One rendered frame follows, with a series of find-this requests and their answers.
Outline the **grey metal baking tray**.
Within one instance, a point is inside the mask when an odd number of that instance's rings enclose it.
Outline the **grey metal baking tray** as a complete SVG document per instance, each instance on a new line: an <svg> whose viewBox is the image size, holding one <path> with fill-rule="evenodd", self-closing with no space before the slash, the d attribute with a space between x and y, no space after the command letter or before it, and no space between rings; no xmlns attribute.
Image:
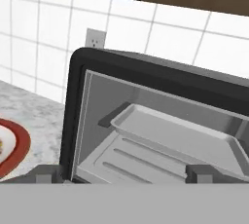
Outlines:
<svg viewBox="0 0 249 224"><path fill-rule="evenodd" d="M111 125L124 137L154 150L249 181L249 158L229 134L138 104L130 104Z"/></svg>

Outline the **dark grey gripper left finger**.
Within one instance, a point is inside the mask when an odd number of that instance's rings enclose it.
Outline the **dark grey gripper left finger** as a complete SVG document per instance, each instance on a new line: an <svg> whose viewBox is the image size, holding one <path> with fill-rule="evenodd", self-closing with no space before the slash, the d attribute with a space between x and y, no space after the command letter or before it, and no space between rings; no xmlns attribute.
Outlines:
<svg viewBox="0 0 249 224"><path fill-rule="evenodd" d="M39 165L24 175L7 180L8 183L62 183L60 165Z"/></svg>

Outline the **white wall power outlet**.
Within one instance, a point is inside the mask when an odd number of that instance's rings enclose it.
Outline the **white wall power outlet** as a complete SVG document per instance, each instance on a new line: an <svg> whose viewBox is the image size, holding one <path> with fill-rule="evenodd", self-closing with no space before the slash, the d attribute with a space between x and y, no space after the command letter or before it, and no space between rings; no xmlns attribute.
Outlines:
<svg viewBox="0 0 249 224"><path fill-rule="evenodd" d="M103 49L105 46L106 32L88 28L85 46L88 48Z"/></svg>

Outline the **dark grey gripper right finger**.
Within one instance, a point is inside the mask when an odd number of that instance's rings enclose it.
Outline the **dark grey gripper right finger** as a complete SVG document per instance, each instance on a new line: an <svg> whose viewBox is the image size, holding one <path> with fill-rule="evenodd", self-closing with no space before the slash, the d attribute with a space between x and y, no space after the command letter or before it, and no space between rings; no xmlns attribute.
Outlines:
<svg viewBox="0 0 249 224"><path fill-rule="evenodd" d="M186 183L246 183L245 179L225 175L210 165L186 165Z"/></svg>

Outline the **black toaster oven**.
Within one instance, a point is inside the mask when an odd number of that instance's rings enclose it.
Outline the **black toaster oven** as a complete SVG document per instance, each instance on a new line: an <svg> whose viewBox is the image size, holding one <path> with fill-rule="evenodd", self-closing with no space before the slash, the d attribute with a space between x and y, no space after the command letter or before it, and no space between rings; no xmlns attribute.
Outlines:
<svg viewBox="0 0 249 224"><path fill-rule="evenodd" d="M87 183L186 183L186 161L130 140L111 121L138 104L236 138L249 158L249 80L153 56L80 48L70 59L62 175Z"/></svg>

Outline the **red rimmed white plate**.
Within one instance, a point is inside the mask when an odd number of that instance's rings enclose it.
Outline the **red rimmed white plate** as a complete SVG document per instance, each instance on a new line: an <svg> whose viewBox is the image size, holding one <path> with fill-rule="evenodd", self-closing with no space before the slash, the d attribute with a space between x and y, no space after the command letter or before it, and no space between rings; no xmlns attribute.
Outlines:
<svg viewBox="0 0 249 224"><path fill-rule="evenodd" d="M0 179L2 179L25 158L31 138L21 125L0 118L0 139L3 141L3 152L0 154Z"/></svg>

